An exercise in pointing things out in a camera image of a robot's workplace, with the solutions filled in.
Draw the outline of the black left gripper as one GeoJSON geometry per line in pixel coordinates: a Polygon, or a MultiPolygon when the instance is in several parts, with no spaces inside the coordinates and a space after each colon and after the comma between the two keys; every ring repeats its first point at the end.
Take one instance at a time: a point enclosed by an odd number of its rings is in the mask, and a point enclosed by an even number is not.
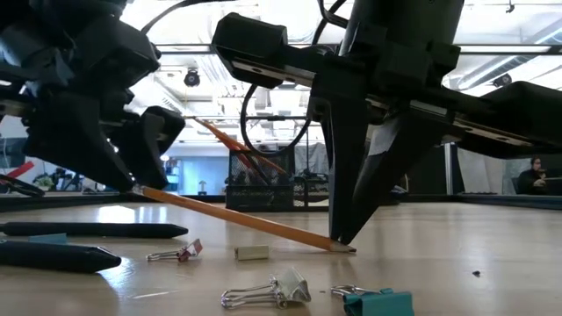
{"type": "Polygon", "coordinates": [[[28,156],[115,190],[131,190],[132,177],[161,190],[161,156],[185,120],[162,107],[126,109],[160,53],[122,21],[125,8],[126,0],[0,0],[0,115],[27,122],[28,156]],[[102,128],[114,130],[118,154],[102,128]]]}

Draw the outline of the thin black pen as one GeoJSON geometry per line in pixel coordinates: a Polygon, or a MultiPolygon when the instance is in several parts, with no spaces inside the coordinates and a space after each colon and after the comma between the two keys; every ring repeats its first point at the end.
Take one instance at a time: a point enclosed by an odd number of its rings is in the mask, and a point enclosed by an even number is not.
{"type": "Polygon", "coordinates": [[[263,170],[261,169],[261,167],[257,164],[256,161],[253,160],[251,154],[249,152],[242,152],[243,155],[245,156],[245,158],[249,161],[250,165],[252,166],[252,168],[258,173],[258,175],[260,176],[260,178],[263,180],[263,182],[268,185],[271,186],[271,181],[270,179],[265,175],[265,173],[263,172],[263,170]]]}

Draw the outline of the black mesh desk organizer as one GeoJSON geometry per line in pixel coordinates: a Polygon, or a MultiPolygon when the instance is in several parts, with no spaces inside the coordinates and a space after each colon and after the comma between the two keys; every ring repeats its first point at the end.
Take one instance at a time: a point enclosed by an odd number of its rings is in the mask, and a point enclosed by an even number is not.
{"type": "Polygon", "coordinates": [[[286,174],[259,161],[256,155],[249,152],[254,161],[270,179],[271,186],[261,183],[251,173],[239,157],[229,153],[229,171],[226,183],[226,207],[243,212],[242,208],[266,206],[307,206],[328,199],[328,176],[313,173],[309,169],[297,170],[295,155],[290,151],[284,155],[265,157],[281,167],[286,174]]]}

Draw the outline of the long black marker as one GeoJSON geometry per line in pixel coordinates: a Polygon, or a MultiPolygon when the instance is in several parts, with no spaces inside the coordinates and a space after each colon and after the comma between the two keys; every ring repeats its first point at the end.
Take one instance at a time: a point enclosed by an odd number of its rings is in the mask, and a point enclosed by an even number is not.
{"type": "Polygon", "coordinates": [[[0,233],[8,236],[65,233],[67,236],[82,237],[171,239],[188,232],[188,228],[165,223],[7,222],[0,224],[0,233]]]}

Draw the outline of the orange wooden pencil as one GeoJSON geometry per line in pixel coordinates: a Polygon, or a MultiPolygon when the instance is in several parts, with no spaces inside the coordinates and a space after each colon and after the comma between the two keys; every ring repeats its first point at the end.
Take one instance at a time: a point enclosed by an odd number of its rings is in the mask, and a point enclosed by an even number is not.
{"type": "MultiPolygon", "coordinates": [[[[215,135],[215,137],[222,142],[227,148],[231,149],[231,150],[244,150],[244,151],[249,151],[249,148],[243,144],[241,144],[240,142],[238,142],[237,140],[234,140],[233,138],[231,138],[230,136],[228,136],[226,133],[223,133],[222,131],[220,131],[216,126],[212,125],[211,123],[208,123],[200,118],[197,117],[191,117],[191,119],[195,120],[196,122],[198,122],[200,125],[206,127],[211,133],[213,133],[215,135]]],[[[260,155],[256,154],[256,158],[261,161],[264,162],[266,165],[269,165],[270,167],[274,168],[276,171],[281,172],[282,174],[286,174],[286,172],[279,167],[277,164],[275,164],[274,162],[271,162],[270,160],[268,160],[265,157],[262,157],[260,155]]]]}
{"type": "Polygon", "coordinates": [[[168,192],[153,189],[147,186],[135,184],[132,188],[134,194],[151,198],[158,202],[163,202],[178,207],[183,207],[194,212],[203,213],[217,219],[223,219],[227,222],[235,223],[237,225],[249,227],[260,232],[269,233],[278,237],[285,238],[290,241],[296,241],[311,247],[320,248],[323,250],[339,253],[356,253],[356,249],[344,245],[339,241],[331,240],[330,238],[311,233],[296,227],[287,226],[267,219],[262,219],[256,216],[240,213],[237,211],[229,210],[223,207],[210,205],[192,198],[181,197],[178,195],[170,194],[168,192]]]}

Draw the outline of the teal binder clip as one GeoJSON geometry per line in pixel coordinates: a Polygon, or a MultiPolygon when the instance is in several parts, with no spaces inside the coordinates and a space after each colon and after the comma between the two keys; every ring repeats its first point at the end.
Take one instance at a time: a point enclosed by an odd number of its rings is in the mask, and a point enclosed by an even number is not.
{"type": "Polygon", "coordinates": [[[346,284],[334,286],[330,292],[342,298],[346,316],[414,316],[414,300],[409,291],[374,291],[346,284]]]}

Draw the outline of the white rectangular eraser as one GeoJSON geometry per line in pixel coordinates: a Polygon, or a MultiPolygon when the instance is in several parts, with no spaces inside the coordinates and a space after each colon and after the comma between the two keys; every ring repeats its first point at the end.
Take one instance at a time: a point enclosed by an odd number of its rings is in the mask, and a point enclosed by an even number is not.
{"type": "Polygon", "coordinates": [[[234,258],[237,261],[264,260],[270,256],[270,248],[267,245],[243,246],[234,250],[234,258]]]}

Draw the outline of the silver binder clip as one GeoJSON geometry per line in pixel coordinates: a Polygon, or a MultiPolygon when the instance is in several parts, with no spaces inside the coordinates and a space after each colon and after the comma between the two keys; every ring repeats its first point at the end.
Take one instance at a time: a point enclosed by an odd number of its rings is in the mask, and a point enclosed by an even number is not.
{"type": "Polygon", "coordinates": [[[290,304],[306,304],[312,301],[308,282],[294,267],[280,274],[270,274],[266,284],[244,289],[230,289],[220,296],[225,309],[245,305],[273,305],[286,309],[290,304]]]}

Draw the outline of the thick black marker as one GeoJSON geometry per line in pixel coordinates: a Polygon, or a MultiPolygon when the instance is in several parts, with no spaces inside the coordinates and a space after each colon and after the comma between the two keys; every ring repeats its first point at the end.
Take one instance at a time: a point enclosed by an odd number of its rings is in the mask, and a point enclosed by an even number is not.
{"type": "Polygon", "coordinates": [[[0,265],[5,266],[91,274],[121,262],[119,256],[98,247],[0,241],[0,265]]]}

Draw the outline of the pink binder clip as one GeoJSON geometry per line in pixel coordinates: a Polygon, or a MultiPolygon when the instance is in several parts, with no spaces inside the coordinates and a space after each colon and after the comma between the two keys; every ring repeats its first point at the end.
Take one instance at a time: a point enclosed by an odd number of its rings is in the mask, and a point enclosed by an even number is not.
{"type": "Polygon", "coordinates": [[[154,253],[147,256],[149,262],[161,260],[176,260],[178,262],[186,262],[191,258],[198,257],[202,252],[203,246],[200,239],[180,247],[178,250],[154,253]]]}

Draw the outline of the black partition panel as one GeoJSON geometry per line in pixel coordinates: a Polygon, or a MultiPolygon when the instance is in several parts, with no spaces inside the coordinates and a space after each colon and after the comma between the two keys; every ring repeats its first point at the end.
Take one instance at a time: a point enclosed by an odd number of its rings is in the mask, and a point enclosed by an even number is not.
{"type": "Polygon", "coordinates": [[[432,147],[408,172],[410,194],[445,194],[445,159],[443,147],[432,147]]]}

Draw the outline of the person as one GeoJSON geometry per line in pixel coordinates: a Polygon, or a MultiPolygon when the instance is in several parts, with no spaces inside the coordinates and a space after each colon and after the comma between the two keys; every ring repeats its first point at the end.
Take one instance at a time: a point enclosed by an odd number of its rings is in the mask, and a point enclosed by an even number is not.
{"type": "Polygon", "coordinates": [[[546,174],[542,168],[541,159],[534,156],[530,160],[530,169],[524,170],[517,179],[518,194],[523,195],[546,195],[546,174]]]}

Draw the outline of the red angled bar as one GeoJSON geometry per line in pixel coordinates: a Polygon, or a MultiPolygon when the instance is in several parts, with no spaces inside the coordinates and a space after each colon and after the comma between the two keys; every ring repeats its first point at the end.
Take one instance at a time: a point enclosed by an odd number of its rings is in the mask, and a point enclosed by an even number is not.
{"type": "Polygon", "coordinates": [[[25,162],[21,166],[19,166],[19,167],[15,168],[14,170],[10,171],[7,174],[7,176],[12,177],[12,178],[18,178],[19,176],[22,176],[23,174],[25,174],[27,171],[29,171],[33,167],[34,167],[33,162],[31,162],[31,161],[25,162]]]}

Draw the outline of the black curved stand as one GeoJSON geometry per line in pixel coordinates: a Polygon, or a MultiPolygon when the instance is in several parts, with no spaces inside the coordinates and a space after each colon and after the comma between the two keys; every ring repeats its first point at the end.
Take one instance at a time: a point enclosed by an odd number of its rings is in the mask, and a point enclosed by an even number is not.
{"type": "Polygon", "coordinates": [[[7,175],[0,174],[0,184],[7,186],[10,190],[32,198],[40,198],[45,195],[45,191],[41,188],[7,175]]]}

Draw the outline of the black table border rail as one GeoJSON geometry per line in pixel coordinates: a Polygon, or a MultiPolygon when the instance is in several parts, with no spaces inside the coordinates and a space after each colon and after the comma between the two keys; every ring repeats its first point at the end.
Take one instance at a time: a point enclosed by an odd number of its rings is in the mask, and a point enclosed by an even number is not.
{"type": "MultiPolygon", "coordinates": [[[[22,212],[48,208],[78,207],[86,205],[122,205],[153,204],[150,198],[135,195],[90,194],[90,195],[55,195],[44,197],[25,197],[15,194],[0,194],[0,212],[22,212]]],[[[465,203],[476,205],[501,205],[510,207],[535,208],[562,211],[562,196],[526,196],[526,195],[407,195],[401,203],[465,203]]],[[[244,212],[326,212],[327,200],[311,203],[307,206],[266,206],[242,208],[244,212]]]]}

